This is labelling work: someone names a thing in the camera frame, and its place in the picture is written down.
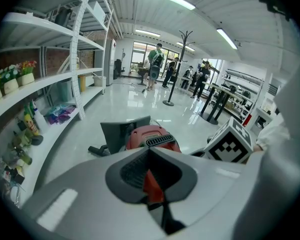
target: white ceiling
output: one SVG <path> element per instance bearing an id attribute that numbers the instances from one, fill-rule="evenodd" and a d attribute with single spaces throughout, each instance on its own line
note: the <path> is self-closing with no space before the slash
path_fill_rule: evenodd
<path id="1" fill-rule="evenodd" d="M 258 0 L 186 0 L 192 11 L 169 0 L 113 0 L 122 31 L 161 34 L 158 39 L 178 46 L 179 31 L 193 31 L 188 42 L 194 58 L 218 58 L 275 71 L 300 63 L 300 39 L 292 21 L 267 11 Z M 218 34 L 223 28 L 242 47 L 234 50 Z"/>

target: man in green shirt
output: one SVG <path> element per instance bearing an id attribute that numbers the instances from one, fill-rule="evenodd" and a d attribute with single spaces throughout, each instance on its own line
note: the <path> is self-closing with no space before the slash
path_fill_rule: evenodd
<path id="1" fill-rule="evenodd" d="M 154 85 L 155 85 L 155 81 L 158 78 L 159 72 L 157 74 L 157 77 L 154 78 L 151 74 L 151 70 L 153 66 L 156 66 L 155 68 L 160 70 L 160 68 L 162 67 L 162 64 L 165 60 L 165 56 L 163 54 L 163 52 L 161 51 L 162 48 L 162 44 L 158 43 L 156 45 L 156 49 L 150 51 L 149 55 L 148 55 L 148 59 L 150 62 L 150 67 L 149 67 L 149 85 L 147 90 L 150 91 L 153 89 Z"/>

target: white sleeve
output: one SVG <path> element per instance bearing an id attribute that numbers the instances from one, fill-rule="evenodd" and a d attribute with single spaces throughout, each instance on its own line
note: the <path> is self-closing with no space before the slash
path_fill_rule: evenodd
<path id="1" fill-rule="evenodd" d="M 278 114 L 264 129 L 262 129 L 255 144 L 259 145 L 263 150 L 266 150 L 272 144 L 289 139 L 290 134 L 284 118 L 281 114 Z"/>

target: black and white cube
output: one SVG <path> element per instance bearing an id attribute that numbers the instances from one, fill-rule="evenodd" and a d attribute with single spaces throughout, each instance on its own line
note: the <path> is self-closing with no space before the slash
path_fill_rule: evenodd
<path id="1" fill-rule="evenodd" d="M 253 152 L 250 133 L 231 117 L 204 148 L 210 159 L 241 163 Z"/>

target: green shirt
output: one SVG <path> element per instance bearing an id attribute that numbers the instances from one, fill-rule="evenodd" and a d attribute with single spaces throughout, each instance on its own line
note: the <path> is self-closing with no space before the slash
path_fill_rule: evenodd
<path id="1" fill-rule="evenodd" d="M 161 56 L 162 56 L 162 58 L 163 58 L 162 61 L 165 60 L 165 56 L 164 56 L 164 54 L 162 53 L 162 51 L 161 51 L 161 50 L 154 49 L 154 50 L 150 51 L 150 52 L 149 52 L 149 55 L 148 55 L 148 59 L 149 59 L 149 62 L 150 62 L 150 63 L 152 63 L 153 58 L 156 56 L 156 54 L 157 54 L 156 51 L 158 51 L 158 53 L 161 54 Z"/>

